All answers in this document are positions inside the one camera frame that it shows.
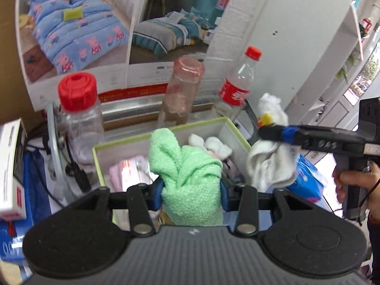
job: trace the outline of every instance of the plastic bottle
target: plastic bottle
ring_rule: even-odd
[[[261,57],[261,51],[249,46],[244,57],[239,61],[228,77],[225,78],[222,87],[211,110],[211,115],[224,116],[233,121],[239,114],[244,102],[251,90],[254,68]]]
[[[203,73],[204,65],[196,59],[183,56],[174,61],[173,73],[162,102],[157,128],[187,122]]]
[[[95,77],[86,72],[67,75],[58,84],[58,95],[74,159],[93,164],[92,148],[105,140]]]

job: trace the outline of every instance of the green-rimmed box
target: green-rimmed box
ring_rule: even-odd
[[[196,134],[206,139],[210,136],[218,137],[224,144],[232,148],[232,162],[237,166],[246,180],[249,179],[246,170],[246,161],[251,149],[249,143],[244,139],[239,130],[228,118],[216,118],[212,120],[199,121],[171,127],[170,130],[176,136],[178,143],[188,144],[187,140],[191,134]],[[94,154],[96,171],[100,185],[107,186],[114,191],[109,178],[109,169],[118,162],[134,157],[136,155],[147,156],[150,147],[152,133],[126,137],[124,139],[96,145],[92,152]],[[129,224],[128,214],[125,211],[114,212],[114,222],[121,228],[126,229]]]

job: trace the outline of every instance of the blue bag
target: blue bag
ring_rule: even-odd
[[[298,156],[296,170],[298,171],[296,181],[286,188],[312,203],[320,201],[323,189],[327,185],[326,178],[301,154]]]

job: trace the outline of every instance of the person's hand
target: person's hand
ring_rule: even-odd
[[[366,173],[360,171],[344,171],[339,173],[337,167],[335,167],[332,176],[336,184],[337,199],[340,203],[343,203],[346,197],[343,184],[363,186],[368,191],[372,189],[380,179],[380,168],[374,162],[371,162],[370,166],[371,172]],[[368,209],[371,210],[373,218],[380,221],[380,186],[369,196]]]

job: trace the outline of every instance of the plug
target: plug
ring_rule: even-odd
[[[79,188],[81,189],[81,191],[83,193],[90,191],[91,185],[85,171],[83,169],[80,169],[77,163],[71,163],[70,166],[74,172],[75,181],[79,185]]]

